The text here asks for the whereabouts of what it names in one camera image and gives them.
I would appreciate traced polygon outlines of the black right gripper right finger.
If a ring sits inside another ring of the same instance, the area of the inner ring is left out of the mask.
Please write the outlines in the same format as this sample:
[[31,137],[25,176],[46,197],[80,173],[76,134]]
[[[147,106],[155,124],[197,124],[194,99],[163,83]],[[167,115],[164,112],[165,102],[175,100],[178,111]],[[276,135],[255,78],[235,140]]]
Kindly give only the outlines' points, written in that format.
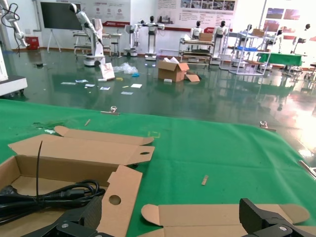
[[313,237],[276,212],[258,208],[247,198],[239,201],[239,221],[248,237]]

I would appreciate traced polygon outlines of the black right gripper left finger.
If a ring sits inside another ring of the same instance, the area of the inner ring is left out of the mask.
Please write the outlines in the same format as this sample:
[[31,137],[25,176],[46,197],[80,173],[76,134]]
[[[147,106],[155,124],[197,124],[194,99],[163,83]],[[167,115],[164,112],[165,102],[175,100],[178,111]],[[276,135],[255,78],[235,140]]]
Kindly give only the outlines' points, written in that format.
[[101,237],[96,229],[102,217],[102,198],[94,197],[86,206],[70,209],[53,224],[26,234],[26,237]]

